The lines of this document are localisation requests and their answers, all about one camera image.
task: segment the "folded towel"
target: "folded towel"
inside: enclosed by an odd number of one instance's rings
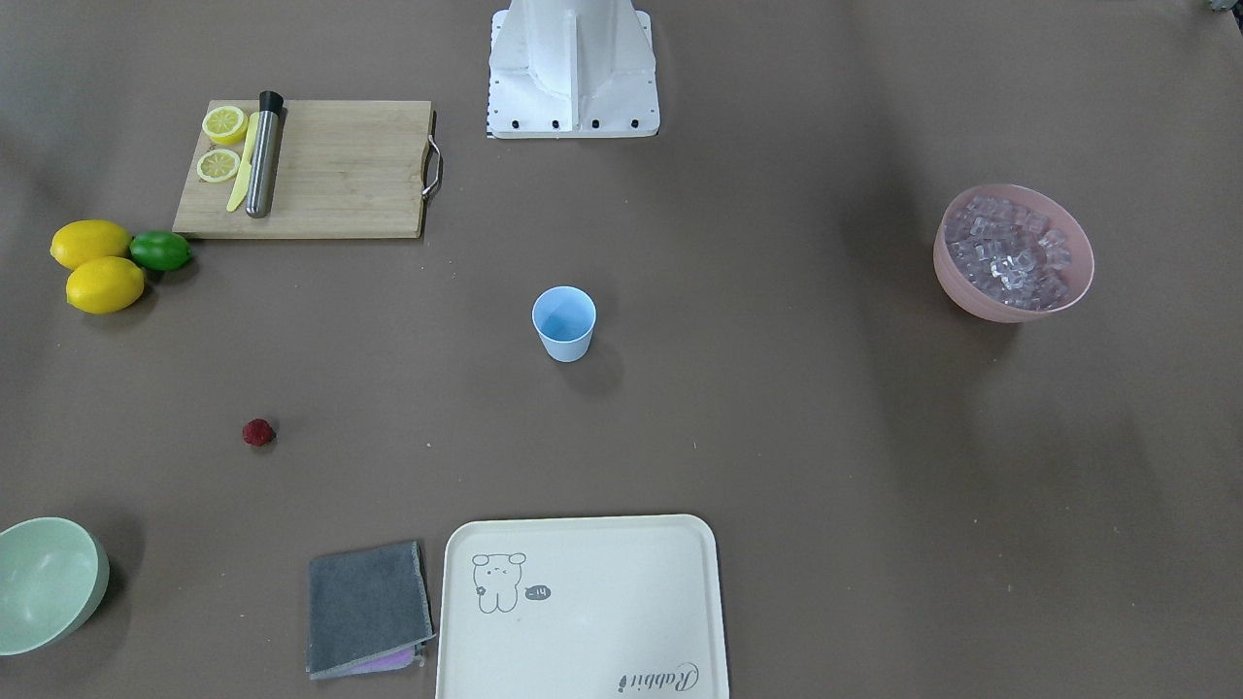
[[[307,567],[311,679],[401,669],[434,636],[415,541],[321,556]]]

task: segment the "cartoon animal print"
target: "cartoon animal print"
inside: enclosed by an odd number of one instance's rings
[[[475,563],[475,593],[479,611],[512,612],[518,606],[518,581],[526,553],[480,553],[471,558]]]

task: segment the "black cap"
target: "black cap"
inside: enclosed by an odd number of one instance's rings
[[[276,112],[281,113],[281,107],[285,106],[285,97],[272,92],[271,90],[265,90],[259,93],[259,111],[260,112]]]

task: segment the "wooden cutting board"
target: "wooden cutting board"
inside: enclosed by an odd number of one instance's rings
[[[255,100],[213,100],[250,114]],[[215,146],[199,132],[173,230],[186,238],[419,238],[431,102],[285,102],[272,209],[266,218],[225,204],[234,180],[206,183],[195,164]]]

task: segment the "yellow knife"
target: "yellow knife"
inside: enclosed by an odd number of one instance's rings
[[[237,179],[234,180],[234,190],[229,195],[229,205],[225,206],[225,210],[236,211],[237,206],[246,199],[246,188],[250,187],[250,159],[255,153],[255,134],[257,131],[259,112],[255,112],[246,122],[246,143],[241,147],[241,165],[237,167]]]

